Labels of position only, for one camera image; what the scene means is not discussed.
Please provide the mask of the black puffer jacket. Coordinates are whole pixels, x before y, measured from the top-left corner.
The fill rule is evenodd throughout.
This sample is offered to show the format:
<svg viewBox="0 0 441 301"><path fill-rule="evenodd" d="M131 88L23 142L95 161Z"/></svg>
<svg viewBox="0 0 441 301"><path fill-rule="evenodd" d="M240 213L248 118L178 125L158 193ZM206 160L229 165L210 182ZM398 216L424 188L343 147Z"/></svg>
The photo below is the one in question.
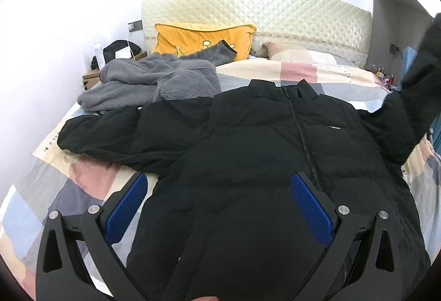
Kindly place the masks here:
<svg viewBox="0 0 441 301"><path fill-rule="evenodd" d="M306 81L253 80L70 119L58 146L158 176L126 264L151 300L293 296L324 251L290 193L297 173L358 215L387 212L409 295L430 259L401 168L439 113L435 18L401 90L374 112Z"/></svg>

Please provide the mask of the patchwork checkered duvet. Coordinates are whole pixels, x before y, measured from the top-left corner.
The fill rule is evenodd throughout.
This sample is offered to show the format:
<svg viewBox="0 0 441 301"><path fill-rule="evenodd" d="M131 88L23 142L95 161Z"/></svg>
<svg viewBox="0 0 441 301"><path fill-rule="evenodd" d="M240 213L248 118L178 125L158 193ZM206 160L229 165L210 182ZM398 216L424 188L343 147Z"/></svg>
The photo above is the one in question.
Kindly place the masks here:
<svg viewBox="0 0 441 301"><path fill-rule="evenodd" d="M217 69L223 90L246 86L251 80L292 85L306 80L318 93L339 98L356 109L374 111L386 89L367 70L330 63L313 53L302 62L287 59L247 59ZM51 131L33 153L34 164L11 185L1 203L1 257L20 290L35 295L35 270L43 222L58 209L65 215L84 211L121 189L132 175L128 167L96 162L61 150L58 131ZM425 137L402 168L419 211L427 253L435 260L440 251L440 151Z"/></svg>

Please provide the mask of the wooden nightstand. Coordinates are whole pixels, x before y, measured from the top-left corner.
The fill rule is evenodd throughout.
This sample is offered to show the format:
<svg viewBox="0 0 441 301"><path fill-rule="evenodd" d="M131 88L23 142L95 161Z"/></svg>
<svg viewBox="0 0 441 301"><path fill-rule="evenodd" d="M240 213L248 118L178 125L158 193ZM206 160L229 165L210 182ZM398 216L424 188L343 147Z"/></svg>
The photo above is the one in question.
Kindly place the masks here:
<svg viewBox="0 0 441 301"><path fill-rule="evenodd" d="M137 61L139 59L147 57L147 52L140 52L139 54L132 57L133 60ZM82 77L82 84L83 89L87 91L88 89L91 89L100 81L100 70L91 70L88 71L83 77Z"/></svg>

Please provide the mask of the bottles on side table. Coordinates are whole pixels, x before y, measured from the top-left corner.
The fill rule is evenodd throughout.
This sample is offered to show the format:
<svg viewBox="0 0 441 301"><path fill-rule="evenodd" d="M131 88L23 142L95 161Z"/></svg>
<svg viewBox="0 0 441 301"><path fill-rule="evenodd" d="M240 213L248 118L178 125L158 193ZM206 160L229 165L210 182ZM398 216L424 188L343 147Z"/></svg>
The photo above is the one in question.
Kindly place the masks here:
<svg viewBox="0 0 441 301"><path fill-rule="evenodd" d="M387 88L393 85L395 76L393 74L388 74L385 67L379 67L375 71L375 76L380 80L380 82Z"/></svg>

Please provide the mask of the grey fleece garment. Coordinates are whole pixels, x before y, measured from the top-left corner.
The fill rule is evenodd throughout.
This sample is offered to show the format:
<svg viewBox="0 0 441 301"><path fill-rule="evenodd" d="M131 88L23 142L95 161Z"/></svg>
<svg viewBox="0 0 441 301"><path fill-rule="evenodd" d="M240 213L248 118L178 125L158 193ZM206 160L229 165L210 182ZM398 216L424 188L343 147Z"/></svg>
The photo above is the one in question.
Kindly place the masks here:
<svg viewBox="0 0 441 301"><path fill-rule="evenodd" d="M185 56L152 53L139 59L114 59L100 71L100 83L77 98L88 112L143 106L159 100L213 97L221 92L216 67L233 62L237 52L226 41Z"/></svg>

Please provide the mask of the blue chair cover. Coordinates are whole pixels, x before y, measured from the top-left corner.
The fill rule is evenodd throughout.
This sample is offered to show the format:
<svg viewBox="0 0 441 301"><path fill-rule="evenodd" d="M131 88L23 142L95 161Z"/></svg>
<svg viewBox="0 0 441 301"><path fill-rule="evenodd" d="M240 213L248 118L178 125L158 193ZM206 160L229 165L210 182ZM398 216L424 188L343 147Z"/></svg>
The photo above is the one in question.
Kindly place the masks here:
<svg viewBox="0 0 441 301"><path fill-rule="evenodd" d="M402 52L402 64L401 64L401 75L400 80L398 84L398 90L402 90L402 83L404 80L404 77L406 76L408 70L410 69L411 65L413 64L415 58L417 56L417 51L414 50L412 47L406 47Z"/></svg>

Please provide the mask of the white bottle on nightstand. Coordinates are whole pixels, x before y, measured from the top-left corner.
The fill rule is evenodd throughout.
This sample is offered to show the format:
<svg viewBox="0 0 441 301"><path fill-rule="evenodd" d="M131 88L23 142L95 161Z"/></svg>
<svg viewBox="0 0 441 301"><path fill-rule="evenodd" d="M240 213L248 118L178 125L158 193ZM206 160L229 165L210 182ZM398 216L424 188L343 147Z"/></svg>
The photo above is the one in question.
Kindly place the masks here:
<svg viewBox="0 0 441 301"><path fill-rule="evenodd" d="M103 47L99 42L97 42L94 45L94 49L95 49L95 57L97 60L98 68L102 70L103 67L105 67L105 57L103 53Z"/></svg>

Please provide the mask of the pink beige pillow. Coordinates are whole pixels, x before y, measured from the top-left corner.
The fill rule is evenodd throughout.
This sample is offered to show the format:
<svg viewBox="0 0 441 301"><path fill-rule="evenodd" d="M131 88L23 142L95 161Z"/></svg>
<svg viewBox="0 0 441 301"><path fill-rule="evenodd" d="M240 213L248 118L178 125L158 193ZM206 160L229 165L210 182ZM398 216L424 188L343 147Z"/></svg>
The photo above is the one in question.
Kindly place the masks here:
<svg viewBox="0 0 441 301"><path fill-rule="evenodd" d="M308 50L299 44L265 42L263 44L271 60L301 64L337 64L330 53Z"/></svg>

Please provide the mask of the cream quilted headboard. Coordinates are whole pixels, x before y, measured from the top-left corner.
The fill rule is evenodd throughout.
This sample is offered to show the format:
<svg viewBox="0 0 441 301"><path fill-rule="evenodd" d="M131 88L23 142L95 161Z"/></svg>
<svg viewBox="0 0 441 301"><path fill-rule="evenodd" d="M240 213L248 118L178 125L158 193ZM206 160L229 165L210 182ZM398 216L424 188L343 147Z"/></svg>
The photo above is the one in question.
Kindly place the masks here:
<svg viewBox="0 0 441 301"><path fill-rule="evenodd" d="M267 42L299 44L366 65L372 14L340 0L145 0L141 21L146 47L155 45L157 23L230 27L252 24L252 48Z"/></svg>

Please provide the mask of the yellow cushion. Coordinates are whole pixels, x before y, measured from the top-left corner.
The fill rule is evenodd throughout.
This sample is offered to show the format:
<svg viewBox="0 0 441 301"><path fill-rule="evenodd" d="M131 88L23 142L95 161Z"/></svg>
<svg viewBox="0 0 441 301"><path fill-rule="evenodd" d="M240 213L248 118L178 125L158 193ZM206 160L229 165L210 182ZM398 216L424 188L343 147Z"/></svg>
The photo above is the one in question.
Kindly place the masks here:
<svg viewBox="0 0 441 301"><path fill-rule="evenodd" d="M157 23L154 53L171 53L184 56L213 47L219 41L226 41L235 50L234 60L248 57L256 32L252 24L238 26L215 26L197 23Z"/></svg>

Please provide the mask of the wall power socket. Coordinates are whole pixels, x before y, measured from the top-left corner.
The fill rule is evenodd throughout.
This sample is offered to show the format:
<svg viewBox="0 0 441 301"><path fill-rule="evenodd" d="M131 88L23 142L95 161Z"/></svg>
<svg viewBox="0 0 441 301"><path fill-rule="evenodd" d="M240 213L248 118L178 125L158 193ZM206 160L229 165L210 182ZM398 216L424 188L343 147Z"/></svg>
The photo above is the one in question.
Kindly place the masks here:
<svg viewBox="0 0 441 301"><path fill-rule="evenodd" d="M133 21L131 23L128 23L128 31L129 32L137 32L141 31L143 29L142 20Z"/></svg>

